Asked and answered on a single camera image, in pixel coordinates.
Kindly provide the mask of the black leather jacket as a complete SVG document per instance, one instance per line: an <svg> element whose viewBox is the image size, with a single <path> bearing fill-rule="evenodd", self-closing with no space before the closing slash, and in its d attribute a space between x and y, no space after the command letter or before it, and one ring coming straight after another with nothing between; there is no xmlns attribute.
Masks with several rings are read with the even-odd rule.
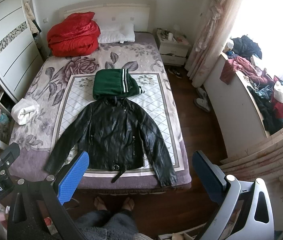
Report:
<svg viewBox="0 0 283 240"><path fill-rule="evenodd" d="M90 169L116 172L113 183L126 171L143 167L145 159L161 187L177 183L159 127L127 98L106 96L88 104L57 140L43 169L57 174L74 146L88 153Z"/></svg>

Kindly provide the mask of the pile of clothes on windowsill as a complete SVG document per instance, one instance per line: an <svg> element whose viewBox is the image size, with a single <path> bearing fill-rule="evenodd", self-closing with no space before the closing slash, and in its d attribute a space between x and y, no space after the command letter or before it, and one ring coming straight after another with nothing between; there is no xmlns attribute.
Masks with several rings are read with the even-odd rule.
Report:
<svg viewBox="0 0 283 240"><path fill-rule="evenodd" d="M254 64L256 57L262 59L262 51L257 43L248 36L231 38L233 48L225 52L225 61L220 80L229 85L237 72L248 79L247 89L263 117L263 125L273 135L283 128L283 79L271 77L267 70Z"/></svg>

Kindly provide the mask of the grey fuzzy trousers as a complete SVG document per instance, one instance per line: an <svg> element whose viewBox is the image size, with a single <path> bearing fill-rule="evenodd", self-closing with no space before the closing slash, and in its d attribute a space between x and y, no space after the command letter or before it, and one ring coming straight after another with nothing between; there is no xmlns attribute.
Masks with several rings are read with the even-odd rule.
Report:
<svg viewBox="0 0 283 240"><path fill-rule="evenodd" d="M151 239L139 232L132 212L126 209L115 214L92 211L78 218L75 224L86 239Z"/></svg>

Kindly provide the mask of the white rolled towel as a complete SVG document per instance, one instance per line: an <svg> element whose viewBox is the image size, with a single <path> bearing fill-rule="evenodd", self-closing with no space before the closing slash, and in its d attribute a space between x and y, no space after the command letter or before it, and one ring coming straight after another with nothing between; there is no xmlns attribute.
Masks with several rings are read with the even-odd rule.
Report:
<svg viewBox="0 0 283 240"><path fill-rule="evenodd" d="M25 125L39 114L40 106L34 99L22 98L11 110L11 116L19 125Z"/></svg>

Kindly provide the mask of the person's bare feet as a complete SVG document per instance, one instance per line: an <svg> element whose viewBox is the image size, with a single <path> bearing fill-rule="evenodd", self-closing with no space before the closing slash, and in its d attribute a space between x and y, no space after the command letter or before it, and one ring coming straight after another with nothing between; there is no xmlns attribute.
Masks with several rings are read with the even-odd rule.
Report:
<svg viewBox="0 0 283 240"><path fill-rule="evenodd" d="M135 202L132 198L128 197L125 200L118 200L114 198L109 198L104 202L101 197L96 197L94 199L94 207L98 211L108 211L108 207L111 208L111 210L128 210L132 211L135 207Z"/></svg>

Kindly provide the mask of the floral bedspread bed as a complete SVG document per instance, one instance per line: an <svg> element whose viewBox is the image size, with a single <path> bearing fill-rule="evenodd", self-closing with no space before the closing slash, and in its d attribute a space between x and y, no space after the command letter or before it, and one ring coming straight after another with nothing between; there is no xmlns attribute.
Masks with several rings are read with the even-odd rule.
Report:
<svg viewBox="0 0 283 240"><path fill-rule="evenodd" d="M12 176L43 180L87 152L80 189L191 186L177 108L152 34L100 44L88 56L51 56L25 97L39 104L39 112L13 127L10 141L20 155L9 168Z"/></svg>

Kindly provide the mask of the white sneakers on floor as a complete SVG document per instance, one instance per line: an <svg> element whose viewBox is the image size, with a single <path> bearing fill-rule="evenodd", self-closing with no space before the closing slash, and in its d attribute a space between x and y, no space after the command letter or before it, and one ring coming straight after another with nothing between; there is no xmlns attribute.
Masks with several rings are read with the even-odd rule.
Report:
<svg viewBox="0 0 283 240"><path fill-rule="evenodd" d="M210 112L206 91L202 88L197 88L196 91L199 97L194 100L194 104L203 111Z"/></svg>

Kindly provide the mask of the green folded garment white stripes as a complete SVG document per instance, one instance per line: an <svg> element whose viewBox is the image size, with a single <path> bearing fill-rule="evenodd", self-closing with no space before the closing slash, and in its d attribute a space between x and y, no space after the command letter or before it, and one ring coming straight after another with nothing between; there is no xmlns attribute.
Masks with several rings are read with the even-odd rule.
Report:
<svg viewBox="0 0 283 240"><path fill-rule="evenodd" d="M102 69L96 72L93 85L93 98L105 96L128 98L144 93L144 90L131 77L128 69Z"/></svg>

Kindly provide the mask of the white sliding wardrobe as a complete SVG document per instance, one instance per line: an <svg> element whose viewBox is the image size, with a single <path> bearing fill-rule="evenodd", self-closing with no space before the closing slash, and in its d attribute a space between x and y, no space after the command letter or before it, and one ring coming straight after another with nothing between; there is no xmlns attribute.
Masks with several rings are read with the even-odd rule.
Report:
<svg viewBox="0 0 283 240"><path fill-rule="evenodd" d="M23 0L0 0L0 85L11 100L25 96L42 65Z"/></svg>

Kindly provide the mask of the dark shoes by nightstand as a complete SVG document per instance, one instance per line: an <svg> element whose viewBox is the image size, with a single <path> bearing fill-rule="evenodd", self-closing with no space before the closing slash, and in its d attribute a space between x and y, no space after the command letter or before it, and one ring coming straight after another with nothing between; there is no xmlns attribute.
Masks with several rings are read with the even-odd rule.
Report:
<svg viewBox="0 0 283 240"><path fill-rule="evenodd" d="M168 69L169 73L175 75L177 78L181 79L183 76L181 74L181 72L177 71L176 69L174 68L169 68Z"/></svg>

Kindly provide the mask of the red folded quilt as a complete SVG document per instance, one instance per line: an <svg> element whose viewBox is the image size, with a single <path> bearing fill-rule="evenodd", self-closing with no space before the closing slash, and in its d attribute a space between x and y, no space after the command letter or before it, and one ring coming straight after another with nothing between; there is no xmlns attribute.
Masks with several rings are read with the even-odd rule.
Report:
<svg viewBox="0 0 283 240"><path fill-rule="evenodd" d="M47 34L48 48L57 57L92 54L98 49L100 28L93 20L94 12L73 13L54 25Z"/></svg>

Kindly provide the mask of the white pillow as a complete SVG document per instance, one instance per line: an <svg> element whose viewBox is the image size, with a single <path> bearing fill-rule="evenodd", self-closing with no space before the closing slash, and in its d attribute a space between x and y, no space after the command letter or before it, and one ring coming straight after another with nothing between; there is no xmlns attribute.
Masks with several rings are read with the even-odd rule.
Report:
<svg viewBox="0 0 283 240"><path fill-rule="evenodd" d="M133 23L109 23L99 24L99 43L124 43L135 42L135 31Z"/></svg>

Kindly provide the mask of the white bedside table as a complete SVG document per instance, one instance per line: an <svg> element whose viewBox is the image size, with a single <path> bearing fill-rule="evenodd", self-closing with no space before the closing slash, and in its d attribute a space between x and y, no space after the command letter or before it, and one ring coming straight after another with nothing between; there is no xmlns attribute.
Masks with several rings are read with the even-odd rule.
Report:
<svg viewBox="0 0 283 240"><path fill-rule="evenodd" d="M154 35L163 64L170 66L183 66L190 49L190 43L185 37L172 41L167 39L162 29L157 29Z"/></svg>

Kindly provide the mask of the cream headboard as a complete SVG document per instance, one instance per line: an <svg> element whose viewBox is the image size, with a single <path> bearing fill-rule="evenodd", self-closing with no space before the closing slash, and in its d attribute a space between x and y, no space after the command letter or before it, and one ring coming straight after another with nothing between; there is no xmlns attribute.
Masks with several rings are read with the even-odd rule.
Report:
<svg viewBox="0 0 283 240"><path fill-rule="evenodd" d="M152 32L156 0L92 0L59 9L63 21L73 13L94 12L97 24L132 23L135 31Z"/></svg>

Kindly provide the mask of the pink floral curtain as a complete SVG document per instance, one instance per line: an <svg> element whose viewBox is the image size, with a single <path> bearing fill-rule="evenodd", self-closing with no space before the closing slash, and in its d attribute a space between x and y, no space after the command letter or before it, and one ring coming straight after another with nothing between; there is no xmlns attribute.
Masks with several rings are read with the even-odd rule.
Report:
<svg viewBox="0 0 283 240"><path fill-rule="evenodd" d="M204 24L185 68L195 88L201 87L224 48L242 0L210 0Z"/></svg>

